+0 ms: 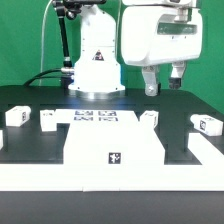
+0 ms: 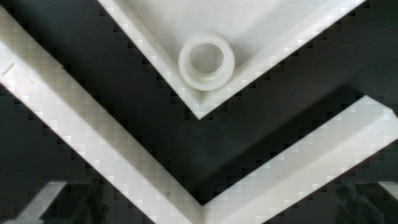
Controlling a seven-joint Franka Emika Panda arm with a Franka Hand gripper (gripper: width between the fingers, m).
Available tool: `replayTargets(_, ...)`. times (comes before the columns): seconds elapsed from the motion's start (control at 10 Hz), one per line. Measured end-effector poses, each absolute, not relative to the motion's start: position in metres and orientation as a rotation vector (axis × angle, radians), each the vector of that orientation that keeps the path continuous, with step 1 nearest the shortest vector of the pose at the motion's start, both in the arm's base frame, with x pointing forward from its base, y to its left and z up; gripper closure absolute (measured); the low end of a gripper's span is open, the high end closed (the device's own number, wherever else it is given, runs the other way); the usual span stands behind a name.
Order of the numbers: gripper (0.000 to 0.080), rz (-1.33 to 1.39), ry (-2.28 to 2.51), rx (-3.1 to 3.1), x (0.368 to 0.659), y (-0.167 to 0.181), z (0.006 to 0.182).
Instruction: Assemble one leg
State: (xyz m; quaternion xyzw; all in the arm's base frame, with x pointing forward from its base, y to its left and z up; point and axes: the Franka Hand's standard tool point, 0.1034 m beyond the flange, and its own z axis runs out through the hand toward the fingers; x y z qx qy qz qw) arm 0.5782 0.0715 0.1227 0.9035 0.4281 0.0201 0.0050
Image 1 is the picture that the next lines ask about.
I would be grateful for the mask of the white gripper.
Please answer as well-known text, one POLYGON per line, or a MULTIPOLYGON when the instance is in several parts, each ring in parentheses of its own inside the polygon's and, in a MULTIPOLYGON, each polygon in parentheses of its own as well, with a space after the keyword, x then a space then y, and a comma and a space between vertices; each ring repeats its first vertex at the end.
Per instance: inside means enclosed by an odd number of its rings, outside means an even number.
POLYGON ((127 65, 145 66, 145 94, 159 92, 159 68, 172 63, 169 88, 179 89, 187 60, 197 59, 202 48, 202 17, 191 10, 191 20, 177 21, 179 10, 164 6, 132 6, 125 9, 121 29, 121 54, 127 65))

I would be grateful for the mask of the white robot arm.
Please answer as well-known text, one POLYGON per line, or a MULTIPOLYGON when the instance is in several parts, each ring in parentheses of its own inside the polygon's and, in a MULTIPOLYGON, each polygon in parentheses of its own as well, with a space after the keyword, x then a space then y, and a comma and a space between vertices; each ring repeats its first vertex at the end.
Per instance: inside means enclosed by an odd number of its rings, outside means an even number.
POLYGON ((145 94, 159 92, 161 64, 171 64, 169 87, 181 87, 186 62, 200 56, 203 22, 200 0, 121 0, 121 27, 95 2, 81 7, 81 54, 70 93, 87 99, 125 94, 116 44, 127 65, 142 71, 145 94))

